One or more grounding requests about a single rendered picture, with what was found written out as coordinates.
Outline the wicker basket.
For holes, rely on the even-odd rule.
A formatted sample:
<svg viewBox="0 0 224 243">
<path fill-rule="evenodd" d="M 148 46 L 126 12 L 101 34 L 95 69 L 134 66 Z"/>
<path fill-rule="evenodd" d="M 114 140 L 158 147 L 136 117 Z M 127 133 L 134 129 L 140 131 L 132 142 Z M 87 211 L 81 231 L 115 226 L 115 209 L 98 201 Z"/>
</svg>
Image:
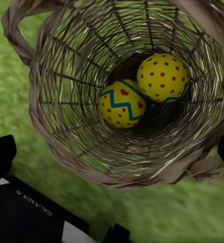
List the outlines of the wicker basket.
<svg viewBox="0 0 224 243">
<path fill-rule="evenodd" d="M 29 65 L 29 115 L 35 131 L 46 140 L 51 155 L 65 168 L 71 169 L 87 182 L 105 189 L 113 189 L 129 193 L 141 188 L 176 184 L 189 173 L 199 184 L 201 182 L 203 184 L 209 184 L 222 180 L 224 177 L 224 170 L 222 173 L 218 172 L 224 167 L 224 161 L 218 154 L 208 158 L 206 157 L 218 146 L 221 135 L 224 134 L 224 3 L 220 0 L 107 0 L 102 6 L 97 7 L 103 0 L 85 0 L 78 8 L 76 8 L 73 4 L 80 1 L 81 0 L 10 0 L 6 12 L 0 19 L 4 31 L 3 36 L 8 38 L 7 40 L 9 41 L 9 44 L 14 48 L 23 64 Z M 91 1 L 93 2 L 90 5 L 85 6 Z M 154 4 L 151 1 L 159 3 L 166 2 L 168 4 Z M 141 4 L 144 8 L 129 7 L 131 5 L 116 7 L 115 5 L 117 4 L 114 4 L 115 2 L 138 2 L 125 4 Z M 87 11 L 94 4 L 96 5 Z M 161 9 L 150 8 L 148 5 L 157 6 Z M 160 6 L 167 6 L 170 9 L 165 9 Z M 112 7 L 112 9 L 103 14 L 110 7 Z M 72 11 L 62 21 L 67 9 L 72 9 Z M 79 11 L 83 9 L 85 10 L 80 13 Z M 118 12 L 121 9 L 140 9 L 141 11 L 145 10 L 145 12 Z M 172 10 L 175 10 L 175 13 L 171 12 Z M 25 17 L 52 11 L 53 13 L 47 17 L 39 27 L 37 27 L 33 47 L 31 47 L 17 25 Z M 158 17 L 162 17 L 166 20 L 162 20 L 149 12 L 153 12 L 157 14 Z M 175 14 L 175 16 L 173 17 L 166 13 Z M 187 16 L 194 28 L 187 25 L 183 20 L 184 17 L 179 13 Z M 159 20 L 149 17 L 149 14 Z M 116 16 L 117 19 L 112 19 L 113 21 L 109 21 L 102 27 L 109 18 L 114 16 Z M 123 19 L 127 16 L 146 16 L 146 19 L 142 19 L 143 17 L 138 19 L 132 19 L 135 17 Z M 71 20 L 66 27 L 54 37 L 56 31 L 70 18 Z M 190 18 L 202 30 L 202 33 L 200 33 Z M 73 31 L 81 21 L 83 21 L 83 23 Z M 102 23 L 94 28 L 94 26 L 100 22 Z M 109 32 L 102 37 L 100 34 L 107 31 L 98 33 L 104 28 L 107 29 L 108 27 L 119 23 L 119 26 L 116 25 L 114 28 L 107 30 Z M 132 25 L 134 23 L 144 24 Z M 87 32 L 88 34 L 74 50 L 74 44 L 72 48 L 70 47 L 70 44 L 82 31 L 76 36 L 75 33 L 85 25 L 87 26 L 82 29 L 82 31 L 85 29 L 86 31 L 81 37 Z M 125 28 L 127 26 L 135 27 Z M 119 27 L 122 27 L 123 31 L 118 31 L 117 33 L 112 34 L 116 30 L 121 29 Z M 115 28 L 119 29 L 112 31 Z M 148 29 L 148 31 L 135 31 L 131 29 Z M 176 34 L 178 34 L 175 32 L 176 30 L 179 30 L 184 38 L 191 43 L 178 38 L 176 36 Z M 64 32 L 64 35 L 58 39 L 58 36 L 62 32 Z M 65 42 L 63 42 L 67 33 L 69 33 L 69 35 Z M 109 33 L 111 34 L 108 35 Z M 113 39 L 120 36 L 121 33 L 126 34 L 126 36 L 116 40 Z M 207 36 L 208 42 L 205 40 L 204 34 Z M 115 35 L 117 36 L 114 37 Z M 48 42 L 44 49 L 47 37 Z M 66 44 L 70 37 L 72 37 L 71 41 Z M 108 45 L 111 43 L 109 42 L 111 39 L 113 39 L 111 42 L 115 42 L 109 47 Z M 49 50 L 49 44 L 52 40 L 53 43 Z M 181 41 L 194 47 L 190 48 Z M 52 57 L 53 46 L 55 43 L 55 51 Z M 143 44 L 151 45 L 152 47 L 146 48 L 143 47 Z M 206 44 L 209 46 L 210 55 L 208 54 Z M 110 54 L 112 54 L 98 65 L 97 62 L 100 58 L 96 63 L 94 63 L 94 61 L 99 56 L 101 57 L 105 51 L 103 51 L 97 58 L 95 58 L 95 56 L 99 49 L 104 45 L 108 50 L 106 50 L 107 52 L 105 54 L 110 51 Z M 59 48 L 60 52 L 54 61 L 54 57 Z M 102 48 L 102 50 L 104 48 Z M 59 60 L 58 58 L 62 50 L 63 54 Z M 68 71 L 66 75 L 63 74 L 66 69 L 66 67 L 64 69 L 64 60 L 67 50 L 67 59 L 72 51 L 70 60 L 66 65 L 66 67 L 68 66 L 68 70 L 70 61 L 73 58 L 71 63 L 72 72 L 70 76 L 67 76 Z M 200 67 L 202 67 L 203 71 L 196 62 L 195 50 L 201 63 Z M 46 69 L 47 58 L 50 53 L 49 66 L 48 69 Z M 153 109 L 152 105 L 150 105 L 152 100 L 146 98 L 145 112 L 136 125 L 128 129 L 122 129 L 109 124 L 103 117 L 101 117 L 100 112 L 98 111 L 97 105 L 100 94 L 102 94 L 107 86 L 116 81 L 117 75 L 121 69 L 125 67 L 126 71 L 119 78 L 119 81 L 127 72 L 129 72 L 129 69 L 135 67 L 138 68 L 143 62 L 138 61 L 128 65 L 131 63 L 129 61 L 137 58 L 146 59 L 159 53 L 168 53 L 180 58 L 189 68 L 190 72 L 189 88 L 181 99 L 174 101 L 175 104 L 168 121 L 165 124 L 162 122 L 169 115 L 173 102 L 170 107 L 168 103 L 160 103 L 160 105 L 158 103 L 156 105 L 156 107 L 159 106 L 157 110 L 157 108 Z M 40 65 L 44 54 L 44 61 Z M 105 54 L 103 56 L 105 56 Z M 73 69 L 75 55 L 77 56 L 77 63 Z M 58 65 L 56 70 L 53 71 L 57 59 L 59 60 Z M 126 64 L 127 62 L 129 63 Z M 57 73 L 60 63 L 61 70 L 60 73 Z M 87 80 L 87 75 L 91 64 L 94 65 L 94 68 L 92 69 L 89 81 L 89 78 Z M 81 75 L 79 80 L 76 78 L 78 78 L 80 70 Z M 39 81 L 38 71 L 40 71 L 41 83 Z M 129 72 L 125 79 L 137 80 L 137 72 L 138 70 Z M 45 75 L 47 79 L 46 87 L 44 83 Z M 55 93 L 55 88 L 57 89 L 57 76 L 60 76 L 59 92 L 57 91 L 58 101 Z M 69 102 L 66 102 L 65 98 L 64 102 L 61 101 L 62 91 L 64 93 L 62 77 L 64 77 L 63 81 L 65 80 L 66 84 L 68 79 L 68 85 L 69 79 L 71 80 L 72 93 L 69 85 Z M 37 98 L 37 84 L 39 88 L 39 98 Z M 85 94 L 85 86 L 85 102 L 81 102 L 82 87 Z M 64 97 L 66 94 L 66 87 Z M 76 89 L 75 94 L 73 91 L 74 87 Z M 45 102 L 43 101 L 42 96 L 43 88 L 47 100 Z M 47 90 L 49 90 L 50 95 L 49 102 Z M 76 93 L 78 98 L 77 103 L 75 102 Z M 74 95 L 73 102 L 72 95 Z M 156 104 L 156 102 L 152 102 Z M 178 112 L 176 114 L 176 111 L 179 103 L 181 103 L 181 105 L 184 103 L 184 106 L 179 115 L 176 116 L 178 114 Z M 52 120 L 49 120 L 44 111 L 45 104 L 48 105 L 48 108 L 46 108 L 49 112 L 50 119 L 52 118 L 56 125 L 57 131 L 52 125 Z M 50 107 L 53 111 L 53 116 L 50 113 L 49 105 L 51 105 Z M 65 123 L 61 105 L 70 105 L 70 110 L 72 109 L 79 119 L 80 122 L 72 113 L 72 110 L 72 121 L 70 120 L 69 115 L 66 114 L 73 125 L 73 128 L 68 128 L 68 125 Z M 79 118 L 79 112 L 77 111 L 76 105 L 80 107 L 79 110 L 81 112 L 80 117 L 82 121 Z M 170 111 L 168 110 L 167 105 Z M 167 112 L 167 110 L 168 114 L 163 120 L 161 120 L 162 116 L 159 120 L 151 121 L 151 118 L 159 118 L 159 116 Z M 74 122 L 73 115 L 79 126 Z M 165 127 L 174 116 L 176 119 Z M 50 133 L 45 119 L 50 124 L 53 132 Z M 158 130 L 160 132 L 153 130 L 139 130 L 158 126 L 163 126 L 165 129 L 162 131 Z M 85 133 L 87 138 L 82 135 L 79 130 L 80 128 L 82 128 L 83 133 Z M 86 140 L 85 141 L 89 146 L 84 143 L 80 135 L 89 140 L 92 147 Z M 76 141 L 73 136 L 79 139 L 87 149 Z M 78 155 L 75 154 L 71 147 L 70 151 L 74 154 L 68 151 L 69 148 L 67 147 L 68 149 L 66 149 L 64 147 L 66 145 L 62 143 L 60 138 L 64 140 L 69 147 L 71 145 L 68 143 L 67 139 L 72 145 L 74 143 L 81 150 L 81 153 Z M 75 148 L 75 146 L 73 148 Z M 105 168 L 107 168 L 105 173 L 81 158 L 101 173 L 94 171 L 80 160 L 79 157 L 84 154 L 91 156 L 98 161 L 101 160 L 107 163 L 108 165 L 99 161 Z M 124 155 L 128 155 L 128 157 Z M 130 158 L 130 155 L 137 155 L 132 157 L 140 159 Z M 129 166 L 133 164 L 138 164 L 137 166 L 143 167 L 136 168 Z M 130 167 L 133 169 L 122 169 L 122 167 Z M 112 170 L 112 168 L 119 168 L 121 170 Z M 219 169 L 218 172 L 212 173 L 216 169 Z M 135 175 L 137 177 L 123 175 Z M 220 176 L 218 178 L 211 177 L 215 175 Z M 213 179 L 204 180 L 206 177 Z"/>
</svg>

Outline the easter egg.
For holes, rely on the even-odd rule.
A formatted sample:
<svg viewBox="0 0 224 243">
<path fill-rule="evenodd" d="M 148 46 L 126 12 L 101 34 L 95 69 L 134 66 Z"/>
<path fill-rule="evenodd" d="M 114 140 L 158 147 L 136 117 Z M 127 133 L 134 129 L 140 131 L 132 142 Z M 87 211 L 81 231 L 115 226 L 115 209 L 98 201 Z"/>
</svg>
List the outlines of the easter egg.
<svg viewBox="0 0 224 243">
<path fill-rule="evenodd" d="M 128 129 L 142 118 L 146 109 L 146 98 L 136 80 L 116 81 L 100 94 L 98 111 L 112 126 Z"/>
<path fill-rule="evenodd" d="M 154 102 L 174 102 L 181 99 L 189 88 L 189 68 L 174 55 L 154 54 L 140 64 L 137 84 L 142 93 Z"/>
</svg>

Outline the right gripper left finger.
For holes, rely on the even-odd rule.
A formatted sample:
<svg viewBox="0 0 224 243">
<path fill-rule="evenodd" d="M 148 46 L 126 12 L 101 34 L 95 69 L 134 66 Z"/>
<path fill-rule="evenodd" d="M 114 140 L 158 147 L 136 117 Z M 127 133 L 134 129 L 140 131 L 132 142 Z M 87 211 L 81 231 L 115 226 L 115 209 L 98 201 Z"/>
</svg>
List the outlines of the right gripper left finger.
<svg viewBox="0 0 224 243">
<path fill-rule="evenodd" d="M 17 154 L 13 135 L 0 137 L 0 180 L 6 174 Z"/>
</svg>

